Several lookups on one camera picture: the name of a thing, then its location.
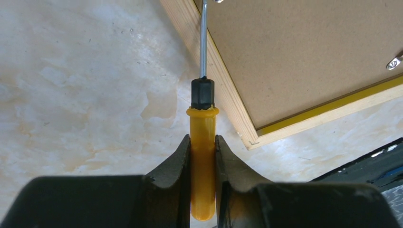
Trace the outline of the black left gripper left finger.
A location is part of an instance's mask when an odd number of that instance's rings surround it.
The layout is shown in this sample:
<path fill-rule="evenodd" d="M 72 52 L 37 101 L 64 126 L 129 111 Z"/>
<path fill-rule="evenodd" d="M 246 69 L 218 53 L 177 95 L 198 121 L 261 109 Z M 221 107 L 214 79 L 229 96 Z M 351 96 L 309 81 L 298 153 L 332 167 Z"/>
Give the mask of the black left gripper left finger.
<path fill-rule="evenodd" d="M 188 228 L 190 137 L 146 175 L 41 176 L 20 191 L 3 228 Z"/>

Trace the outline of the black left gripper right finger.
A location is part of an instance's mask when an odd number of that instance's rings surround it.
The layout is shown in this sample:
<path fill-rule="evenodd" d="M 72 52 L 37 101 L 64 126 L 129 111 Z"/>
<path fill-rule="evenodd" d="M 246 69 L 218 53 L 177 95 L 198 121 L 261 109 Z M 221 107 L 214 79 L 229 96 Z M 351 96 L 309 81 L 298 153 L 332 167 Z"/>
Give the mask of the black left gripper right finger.
<path fill-rule="evenodd" d="M 220 228 L 397 228 L 376 186 L 351 182 L 273 182 L 215 139 Z"/>

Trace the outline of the yellow handled screwdriver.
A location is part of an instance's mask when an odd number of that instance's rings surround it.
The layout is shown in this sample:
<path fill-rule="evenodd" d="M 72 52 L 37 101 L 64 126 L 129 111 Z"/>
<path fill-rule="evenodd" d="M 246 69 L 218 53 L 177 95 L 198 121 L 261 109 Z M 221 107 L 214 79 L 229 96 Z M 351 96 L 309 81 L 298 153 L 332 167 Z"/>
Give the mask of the yellow handled screwdriver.
<path fill-rule="evenodd" d="M 215 213 L 215 83 L 207 77 L 208 1 L 201 6 L 200 74 L 191 82 L 190 162 L 191 215 L 198 221 L 210 220 Z"/>

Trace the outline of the yellow wooden picture frame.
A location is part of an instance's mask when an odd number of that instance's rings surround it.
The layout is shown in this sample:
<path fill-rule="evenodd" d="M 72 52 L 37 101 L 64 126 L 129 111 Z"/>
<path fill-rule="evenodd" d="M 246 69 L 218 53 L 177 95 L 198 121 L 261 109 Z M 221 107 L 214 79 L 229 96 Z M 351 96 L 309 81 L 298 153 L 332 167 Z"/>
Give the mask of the yellow wooden picture frame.
<path fill-rule="evenodd" d="M 231 123 L 248 149 L 275 142 L 403 95 L 402 72 L 296 115 L 256 128 L 210 32 L 208 34 L 207 60 L 207 76 L 215 81 L 220 108 L 227 112 Z"/>

